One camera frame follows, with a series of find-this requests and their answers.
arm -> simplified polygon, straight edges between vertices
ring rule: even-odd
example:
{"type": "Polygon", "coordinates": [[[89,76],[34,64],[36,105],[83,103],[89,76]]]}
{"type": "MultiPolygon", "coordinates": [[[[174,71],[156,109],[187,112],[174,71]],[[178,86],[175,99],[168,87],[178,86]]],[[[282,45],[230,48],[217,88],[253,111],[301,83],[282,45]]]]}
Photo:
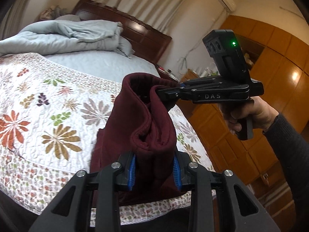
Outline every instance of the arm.
{"type": "Polygon", "coordinates": [[[287,183],[291,188],[299,223],[309,220],[309,144],[287,122],[282,114],[260,97],[253,97],[245,104],[231,110],[230,106],[219,105],[230,132],[241,130],[237,119],[252,115],[254,128],[261,128],[273,148],[287,183]]]}

cable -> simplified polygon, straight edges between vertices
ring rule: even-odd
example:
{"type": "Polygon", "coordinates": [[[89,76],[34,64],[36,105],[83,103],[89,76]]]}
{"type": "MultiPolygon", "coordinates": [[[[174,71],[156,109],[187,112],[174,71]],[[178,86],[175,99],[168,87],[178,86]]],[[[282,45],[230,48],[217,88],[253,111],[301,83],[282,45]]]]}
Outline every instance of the cable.
{"type": "Polygon", "coordinates": [[[203,36],[197,41],[197,43],[193,46],[193,48],[190,49],[190,50],[186,53],[186,55],[185,55],[184,57],[181,57],[181,58],[177,61],[177,63],[180,64],[180,65],[178,66],[178,73],[179,73],[180,75],[184,75],[184,74],[182,74],[182,73],[180,72],[180,71],[183,69],[183,67],[185,67],[186,70],[188,69],[188,62],[187,62],[187,57],[188,57],[188,55],[189,55],[192,51],[194,51],[195,49],[197,49],[197,48],[200,46],[200,44],[201,44],[201,42],[202,42],[202,39],[212,30],[212,28],[215,26],[215,24],[218,22],[218,20],[221,18],[221,16],[223,15],[223,13],[224,13],[225,11],[226,11],[226,10],[223,9],[223,11],[220,13],[220,15],[216,18],[216,20],[214,20],[213,24],[209,27],[209,29],[206,31],[206,33],[204,33],[203,36]]]}

metal screw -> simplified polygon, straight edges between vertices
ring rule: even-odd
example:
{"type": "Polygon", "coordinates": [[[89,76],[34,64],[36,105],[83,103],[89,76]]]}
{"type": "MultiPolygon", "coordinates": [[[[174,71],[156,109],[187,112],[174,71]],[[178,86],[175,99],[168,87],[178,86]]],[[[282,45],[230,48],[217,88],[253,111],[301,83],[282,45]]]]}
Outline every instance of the metal screw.
{"type": "Polygon", "coordinates": [[[232,175],[233,175],[233,171],[227,169],[227,170],[224,171],[224,174],[225,174],[226,176],[232,176],[232,175]]]}
{"type": "Polygon", "coordinates": [[[113,169],[117,169],[117,168],[120,168],[121,167],[121,164],[119,163],[119,162],[114,162],[113,164],[112,164],[112,168],[113,169]]]}
{"type": "Polygon", "coordinates": [[[197,168],[198,167],[198,164],[196,162],[190,162],[189,163],[189,167],[191,168],[197,168]]]}
{"type": "Polygon", "coordinates": [[[84,170],[79,170],[77,173],[76,173],[76,176],[77,177],[84,177],[86,175],[86,171],[84,170]]]}

folded maroon clothing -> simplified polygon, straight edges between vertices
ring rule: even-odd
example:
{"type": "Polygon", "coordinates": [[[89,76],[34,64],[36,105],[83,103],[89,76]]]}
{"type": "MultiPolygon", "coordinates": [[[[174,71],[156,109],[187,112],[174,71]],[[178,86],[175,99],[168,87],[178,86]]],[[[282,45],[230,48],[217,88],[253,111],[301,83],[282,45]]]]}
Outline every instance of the folded maroon clothing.
{"type": "Polygon", "coordinates": [[[176,132],[157,89],[176,87],[173,81],[147,73],[127,75],[104,129],[97,134],[90,171],[96,172],[127,151],[136,155],[136,180],[131,192],[119,193],[120,205],[134,205],[177,197],[172,169],[176,132]]]}

dark brown headboard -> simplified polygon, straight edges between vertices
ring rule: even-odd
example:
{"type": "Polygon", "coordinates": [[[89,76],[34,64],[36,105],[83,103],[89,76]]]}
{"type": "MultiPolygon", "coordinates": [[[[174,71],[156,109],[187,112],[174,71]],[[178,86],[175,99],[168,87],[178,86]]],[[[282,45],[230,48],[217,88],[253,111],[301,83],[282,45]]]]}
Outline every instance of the dark brown headboard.
{"type": "Polygon", "coordinates": [[[102,19],[121,22],[124,28],[121,35],[132,44],[134,55],[153,64],[159,61],[172,39],[135,17],[91,0],[80,0],[72,13],[82,20],[102,19]]]}

